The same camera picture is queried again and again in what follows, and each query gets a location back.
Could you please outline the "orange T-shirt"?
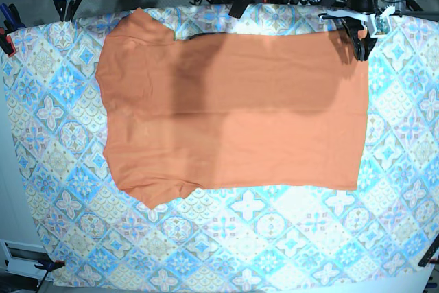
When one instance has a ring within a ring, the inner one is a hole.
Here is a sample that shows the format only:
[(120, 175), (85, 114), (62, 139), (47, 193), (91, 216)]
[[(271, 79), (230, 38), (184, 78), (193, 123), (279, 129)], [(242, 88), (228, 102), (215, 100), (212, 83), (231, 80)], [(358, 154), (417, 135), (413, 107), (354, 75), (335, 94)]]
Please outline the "orange T-shirt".
[(138, 9), (95, 77), (112, 179), (150, 208), (198, 188), (357, 186), (368, 65), (342, 32), (176, 40)]

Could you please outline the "red black clamp left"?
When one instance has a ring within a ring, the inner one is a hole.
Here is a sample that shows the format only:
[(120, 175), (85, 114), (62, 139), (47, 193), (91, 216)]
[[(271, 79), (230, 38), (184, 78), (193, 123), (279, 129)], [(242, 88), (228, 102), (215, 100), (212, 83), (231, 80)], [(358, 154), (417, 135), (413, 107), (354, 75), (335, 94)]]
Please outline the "red black clamp left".
[(12, 57), (16, 53), (12, 39), (3, 27), (0, 28), (0, 45), (3, 52), (9, 57)]

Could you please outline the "black clamp bottom right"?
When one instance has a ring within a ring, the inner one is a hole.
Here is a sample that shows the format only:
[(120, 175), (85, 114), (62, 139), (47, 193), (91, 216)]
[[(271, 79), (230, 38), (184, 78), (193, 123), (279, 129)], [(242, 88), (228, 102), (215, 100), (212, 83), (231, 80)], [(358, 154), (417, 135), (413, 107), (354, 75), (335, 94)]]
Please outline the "black clamp bottom right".
[(438, 242), (434, 242), (428, 249), (427, 252), (422, 256), (420, 261), (418, 262), (418, 266), (421, 268), (426, 267), (428, 264), (437, 264), (436, 261), (433, 260), (433, 256), (435, 252), (438, 250)]

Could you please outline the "patterned blue tile tablecloth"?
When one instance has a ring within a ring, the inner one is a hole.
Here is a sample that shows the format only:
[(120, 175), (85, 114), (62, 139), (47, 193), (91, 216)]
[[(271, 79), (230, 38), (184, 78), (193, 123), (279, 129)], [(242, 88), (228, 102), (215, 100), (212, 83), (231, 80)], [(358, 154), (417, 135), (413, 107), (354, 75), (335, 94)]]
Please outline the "patterned blue tile tablecloth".
[(1, 83), (37, 236), (59, 286), (150, 292), (326, 287), (418, 271), (438, 237), (438, 24), (394, 17), (369, 61), (357, 191), (272, 185), (196, 190), (153, 209), (103, 157), (94, 78), (118, 14), (11, 35)]

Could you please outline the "orange black clamp bottom left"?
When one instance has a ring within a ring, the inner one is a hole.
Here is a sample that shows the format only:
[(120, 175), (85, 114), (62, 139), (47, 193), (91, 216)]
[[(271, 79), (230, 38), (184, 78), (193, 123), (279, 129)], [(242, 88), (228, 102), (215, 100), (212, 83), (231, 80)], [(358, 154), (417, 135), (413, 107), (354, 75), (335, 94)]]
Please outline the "orange black clamp bottom left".
[(41, 286), (46, 281), (46, 278), (50, 273), (54, 270), (65, 267), (64, 261), (47, 261), (47, 260), (38, 260), (38, 263), (34, 265), (36, 269), (44, 270), (45, 274), (42, 279), (39, 281), (39, 284), (36, 286), (35, 293), (39, 293)]

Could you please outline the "blue handled clamp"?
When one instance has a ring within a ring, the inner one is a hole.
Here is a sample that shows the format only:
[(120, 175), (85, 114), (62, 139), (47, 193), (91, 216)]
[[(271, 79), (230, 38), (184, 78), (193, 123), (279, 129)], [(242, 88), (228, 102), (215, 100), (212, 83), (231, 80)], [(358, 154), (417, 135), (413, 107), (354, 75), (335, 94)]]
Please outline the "blue handled clamp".
[(21, 18), (19, 16), (19, 12), (13, 3), (11, 3), (10, 5), (2, 3), (1, 12), (5, 17), (4, 23), (9, 32), (14, 32), (19, 29), (25, 28), (25, 25), (21, 21)]

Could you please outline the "white window frame rail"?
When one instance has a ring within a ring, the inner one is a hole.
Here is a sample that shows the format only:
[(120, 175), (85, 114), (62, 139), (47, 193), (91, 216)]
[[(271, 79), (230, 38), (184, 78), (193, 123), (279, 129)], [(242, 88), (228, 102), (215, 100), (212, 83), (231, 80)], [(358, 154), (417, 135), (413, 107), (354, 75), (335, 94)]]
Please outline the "white window frame rail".
[(6, 272), (35, 279), (43, 278), (45, 271), (35, 267), (39, 259), (48, 259), (49, 255), (42, 246), (2, 239), (1, 252), (4, 254), (1, 261)]

